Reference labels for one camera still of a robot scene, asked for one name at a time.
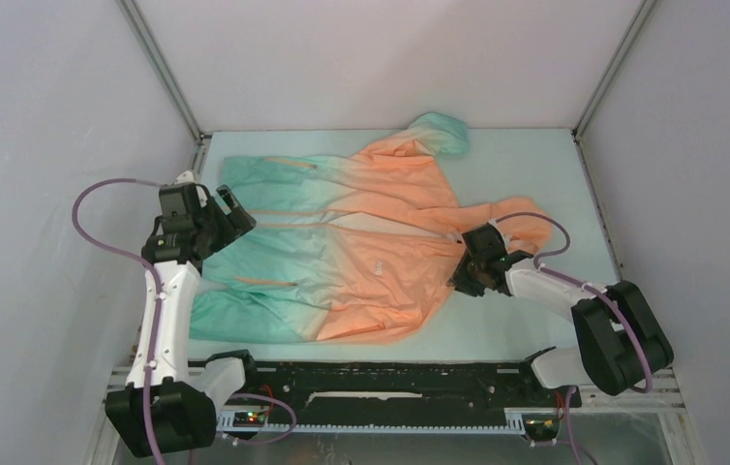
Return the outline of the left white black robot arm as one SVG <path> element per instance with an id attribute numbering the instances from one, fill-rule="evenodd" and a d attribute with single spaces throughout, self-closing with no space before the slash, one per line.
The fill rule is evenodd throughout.
<path id="1" fill-rule="evenodd" d="M 249 233 L 255 219 L 226 185 L 214 193 L 194 181 L 159 190 L 161 213 L 142 246 L 146 303 L 137 354 L 125 386 L 106 397 L 106 416 L 138 457 L 210 446 L 229 397 L 249 403 L 259 375 L 243 356 L 210 359 L 204 378 L 189 375 L 189 333 L 202 265 Z"/>

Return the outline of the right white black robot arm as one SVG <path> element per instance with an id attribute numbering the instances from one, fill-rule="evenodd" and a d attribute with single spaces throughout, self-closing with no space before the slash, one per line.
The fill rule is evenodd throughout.
<path id="1" fill-rule="evenodd" d="M 463 234 L 466 247 L 449 284 L 473 297 L 493 291 L 540 304 L 569 321 L 576 344 L 528 358 L 517 380 L 521 398 L 541 405 L 557 388 L 593 385 L 616 396 L 646 392 L 654 373 L 670 366 L 673 348 L 640 288 L 582 281 L 510 251 L 499 229 L 487 224 Z"/>

